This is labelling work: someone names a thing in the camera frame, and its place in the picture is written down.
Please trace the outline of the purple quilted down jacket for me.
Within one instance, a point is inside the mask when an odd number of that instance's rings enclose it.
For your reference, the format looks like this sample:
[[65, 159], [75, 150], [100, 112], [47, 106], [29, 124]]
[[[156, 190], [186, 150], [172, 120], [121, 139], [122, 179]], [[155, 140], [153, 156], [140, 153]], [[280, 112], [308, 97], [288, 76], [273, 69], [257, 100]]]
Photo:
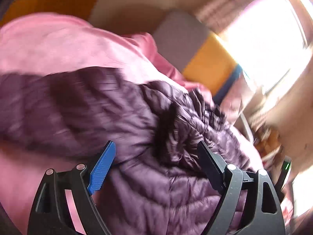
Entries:
[[113, 68], [1, 76], [1, 210], [26, 233], [43, 173], [67, 170], [108, 141], [116, 156], [95, 199], [112, 234], [200, 234], [220, 195], [202, 173], [199, 141], [242, 170], [254, 146], [198, 90], [135, 84]]

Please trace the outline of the window with bright light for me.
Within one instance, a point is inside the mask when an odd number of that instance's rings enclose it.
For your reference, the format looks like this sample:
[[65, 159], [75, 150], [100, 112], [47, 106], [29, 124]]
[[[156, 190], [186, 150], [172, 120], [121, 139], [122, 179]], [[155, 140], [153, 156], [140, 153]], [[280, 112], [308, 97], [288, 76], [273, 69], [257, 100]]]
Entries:
[[254, 0], [219, 41], [250, 87], [282, 97], [312, 57], [312, 0]]

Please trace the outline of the grey yellow blue headboard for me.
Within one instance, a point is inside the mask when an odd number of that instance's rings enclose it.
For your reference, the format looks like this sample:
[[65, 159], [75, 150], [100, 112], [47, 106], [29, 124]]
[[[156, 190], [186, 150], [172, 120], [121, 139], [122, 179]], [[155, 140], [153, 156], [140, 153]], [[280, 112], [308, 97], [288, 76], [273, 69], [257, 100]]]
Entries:
[[242, 73], [218, 36], [187, 12], [169, 12], [152, 33], [158, 52], [185, 79], [207, 87], [221, 103]]

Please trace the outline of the pink quilted bedspread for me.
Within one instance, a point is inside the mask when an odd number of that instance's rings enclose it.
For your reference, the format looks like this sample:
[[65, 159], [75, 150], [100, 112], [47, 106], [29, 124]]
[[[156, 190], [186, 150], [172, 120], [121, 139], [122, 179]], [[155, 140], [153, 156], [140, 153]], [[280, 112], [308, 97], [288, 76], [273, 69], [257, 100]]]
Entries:
[[111, 140], [117, 163], [148, 150], [157, 116], [201, 96], [163, 74], [170, 64], [148, 33], [121, 37], [59, 14], [1, 28], [1, 224], [25, 232], [43, 169], [96, 155]]

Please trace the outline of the white deer print pillow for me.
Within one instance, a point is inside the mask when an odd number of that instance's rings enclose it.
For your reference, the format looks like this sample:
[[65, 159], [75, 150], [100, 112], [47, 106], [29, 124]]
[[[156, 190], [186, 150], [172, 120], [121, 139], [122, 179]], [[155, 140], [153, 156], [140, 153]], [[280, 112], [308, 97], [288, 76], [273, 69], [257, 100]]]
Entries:
[[220, 108], [230, 124], [236, 122], [248, 103], [250, 103], [255, 92], [256, 89], [250, 83], [249, 78], [246, 74], [241, 73], [220, 104]]

